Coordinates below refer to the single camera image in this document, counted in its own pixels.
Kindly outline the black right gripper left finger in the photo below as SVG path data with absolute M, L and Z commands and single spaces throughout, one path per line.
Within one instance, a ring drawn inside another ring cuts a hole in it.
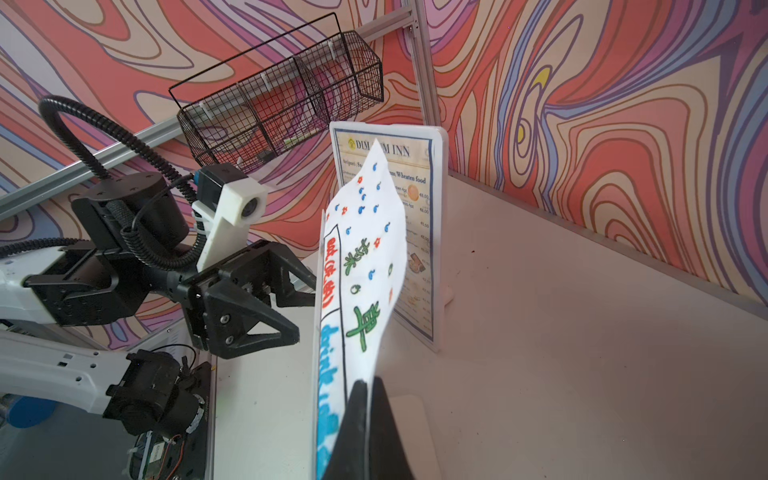
M 368 478 L 368 385 L 357 380 L 349 396 L 323 479 Z

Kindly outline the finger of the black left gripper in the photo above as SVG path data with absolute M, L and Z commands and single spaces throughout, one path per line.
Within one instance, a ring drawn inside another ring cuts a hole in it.
M 278 307 L 313 307 L 315 305 L 315 274 L 286 246 L 277 242 L 265 242 L 262 252 L 267 257 L 268 279 L 266 284 L 275 295 Z M 295 277 L 310 291 L 299 291 L 293 284 Z
M 228 280 L 202 295 L 206 349 L 222 359 L 295 345 L 299 328 L 270 305 Z

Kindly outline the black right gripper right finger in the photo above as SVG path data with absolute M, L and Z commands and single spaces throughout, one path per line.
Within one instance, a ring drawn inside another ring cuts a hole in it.
M 413 480 L 394 413 L 380 377 L 375 377 L 369 426 L 369 478 L 373 480 Z

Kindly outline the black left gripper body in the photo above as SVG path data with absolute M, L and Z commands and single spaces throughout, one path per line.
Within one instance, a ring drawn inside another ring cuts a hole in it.
M 264 293 L 288 282 L 288 249 L 259 241 L 179 280 L 179 303 L 193 343 L 206 351 L 262 351 L 288 344 L 288 320 Z

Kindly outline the hand-drawn colourful menu sheet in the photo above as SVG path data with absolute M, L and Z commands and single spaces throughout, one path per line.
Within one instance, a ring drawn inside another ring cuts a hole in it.
M 405 276 L 405 211 L 382 145 L 325 212 L 316 323 L 315 476 L 322 478 L 356 382 L 374 379 L 382 335 Z

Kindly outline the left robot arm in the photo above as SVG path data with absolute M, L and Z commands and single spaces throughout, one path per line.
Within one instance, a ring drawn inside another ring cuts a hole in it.
M 315 303 L 315 275 L 285 245 L 249 243 L 265 189 L 231 164 L 182 174 L 122 125 L 70 98 L 47 95 L 41 118 L 96 176 L 72 208 L 86 237 L 1 248 L 1 318 L 79 327 L 134 315 L 147 296 L 178 304 L 194 351 L 233 359 L 291 346 L 282 313 Z M 207 363 L 164 351 L 78 352 L 12 332 L 1 336 L 1 384 L 12 394 L 117 420 L 133 435 L 192 434 L 207 401 Z

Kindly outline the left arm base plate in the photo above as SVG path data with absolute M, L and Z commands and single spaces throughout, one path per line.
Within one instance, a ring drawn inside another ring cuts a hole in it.
M 192 393 L 202 412 L 193 422 L 194 430 L 173 439 L 155 432 L 136 438 L 128 450 L 123 479 L 209 479 L 212 474 L 210 438 L 212 425 L 211 363 L 203 362 L 193 370 Z

